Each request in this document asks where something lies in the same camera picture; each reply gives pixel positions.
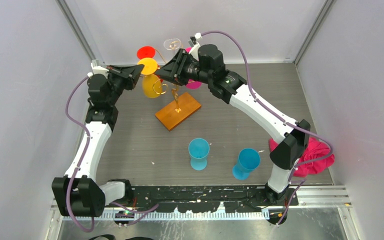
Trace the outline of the yellow plastic wine glass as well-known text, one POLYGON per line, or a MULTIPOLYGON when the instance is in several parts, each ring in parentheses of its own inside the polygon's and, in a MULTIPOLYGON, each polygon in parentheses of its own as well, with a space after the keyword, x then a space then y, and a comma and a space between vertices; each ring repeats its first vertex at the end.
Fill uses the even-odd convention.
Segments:
POLYGON ((157 61, 150 57, 145 57, 137 62, 138 65, 143 65, 141 70, 142 90, 146 97, 154 99, 165 94, 163 84, 160 78, 155 74, 159 69, 157 61))

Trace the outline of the pink crumpled cloth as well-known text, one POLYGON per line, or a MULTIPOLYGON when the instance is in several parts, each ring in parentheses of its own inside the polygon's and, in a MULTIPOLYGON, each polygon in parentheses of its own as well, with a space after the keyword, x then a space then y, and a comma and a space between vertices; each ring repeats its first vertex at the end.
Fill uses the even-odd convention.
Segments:
MULTIPOLYGON (((308 162, 310 160, 324 157, 330 152, 330 148, 327 144, 317 140, 314 137, 310 137, 308 141, 308 146, 303 152, 299 163, 308 162)), ((335 163, 335 155, 331 154, 330 156, 314 161, 305 163, 298 167, 298 169, 293 173, 294 177, 305 178, 308 175, 317 175, 322 173, 327 168, 331 167, 335 163)))

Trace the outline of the pink plastic wine glass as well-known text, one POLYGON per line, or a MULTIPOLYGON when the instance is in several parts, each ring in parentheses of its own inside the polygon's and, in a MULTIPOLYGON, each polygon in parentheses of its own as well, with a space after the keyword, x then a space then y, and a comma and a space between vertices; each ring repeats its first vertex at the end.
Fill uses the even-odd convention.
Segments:
POLYGON ((199 81, 195 81, 195 80, 192 80, 192 79, 189 79, 188 82, 187 82, 187 84, 185 85, 185 87, 186 87, 187 89, 190 89, 190 90, 195 90, 195 89, 200 88, 201 85, 202 85, 201 82, 199 82, 199 81))

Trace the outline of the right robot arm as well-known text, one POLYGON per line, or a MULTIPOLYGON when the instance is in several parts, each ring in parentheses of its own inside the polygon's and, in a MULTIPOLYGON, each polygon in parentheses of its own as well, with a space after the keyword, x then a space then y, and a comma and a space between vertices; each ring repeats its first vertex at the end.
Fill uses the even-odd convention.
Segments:
POLYGON ((224 56, 214 44, 190 52, 180 48, 155 73, 178 86, 190 80, 206 84, 213 96, 248 115, 271 136, 277 147, 269 155, 273 167, 263 192, 268 203, 279 205, 286 197, 293 169, 308 146, 309 122, 298 122, 260 98, 250 83, 226 68, 224 56))

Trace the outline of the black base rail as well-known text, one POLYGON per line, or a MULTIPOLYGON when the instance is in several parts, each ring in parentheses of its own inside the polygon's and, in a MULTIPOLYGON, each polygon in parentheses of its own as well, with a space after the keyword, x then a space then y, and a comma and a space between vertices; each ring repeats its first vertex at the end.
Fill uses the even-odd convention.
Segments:
POLYGON ((214 213, 222 207, 227 213, 253 213, 286 207, 293 191, 289 188, 280 200, 271 200, 263 185, 144 185, 131 187, 115 202, 139 211, 158 204, 157 213, 214 213))

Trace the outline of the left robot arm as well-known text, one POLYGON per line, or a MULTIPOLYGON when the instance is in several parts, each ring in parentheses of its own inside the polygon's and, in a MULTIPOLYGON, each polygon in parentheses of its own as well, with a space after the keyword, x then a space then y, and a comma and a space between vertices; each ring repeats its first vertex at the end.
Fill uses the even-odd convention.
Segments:
POLYGON ((51 189, 59 212, 64 217, 99 217, 112 202, 128 207, 133 202, 129 180, 109 180, 101 186, 96 174, 103 150, 118 118, 116 103, 124 91, 133 90, 144 65, 105 67, 96 63, 75 87, 87 85, 89 104, 84 121, 69 120, 83 129, 77 153, 63 177, 55 177, 51 189))

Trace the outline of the clear wine glass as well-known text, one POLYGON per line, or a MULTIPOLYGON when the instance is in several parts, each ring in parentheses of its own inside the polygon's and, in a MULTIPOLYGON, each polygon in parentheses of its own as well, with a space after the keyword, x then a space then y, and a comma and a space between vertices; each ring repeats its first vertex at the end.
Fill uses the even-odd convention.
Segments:
POLYGON ((175 50, 181 49, 183 47, 183 44, 180 39, 175 37, 175 38, 166 39, 163 43, 163 46, 165 49, 169 51, 175 51, 175 50))

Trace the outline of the blue wine glass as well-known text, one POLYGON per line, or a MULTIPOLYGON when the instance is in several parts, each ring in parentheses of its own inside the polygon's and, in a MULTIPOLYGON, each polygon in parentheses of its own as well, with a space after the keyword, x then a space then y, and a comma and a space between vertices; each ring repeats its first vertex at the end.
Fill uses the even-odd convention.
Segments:
POLYGON ((196 171, 204 170, 210 152, 209 143, 203 138, 195 138, 189 143, 188 152, 191 167, 196 171))
POLYGON ((237 162, 232 168, 232 174, 237 180, 246 180, 261 162, 259 153, 252 148, 242 149, 237 162))

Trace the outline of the red plastic wine glass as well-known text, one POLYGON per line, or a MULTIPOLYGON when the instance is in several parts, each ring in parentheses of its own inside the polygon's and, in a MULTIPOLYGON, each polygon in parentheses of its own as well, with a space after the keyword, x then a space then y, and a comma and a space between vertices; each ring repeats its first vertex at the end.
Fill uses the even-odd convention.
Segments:
POLYGON ((136 52, 136 56, 138 57, 138 59, 144 59, 144 58, 153 58, 156 54, 156 50, 154 47, 152 46, 143 46, 141 47, 140 49, 137 50, 136 52))

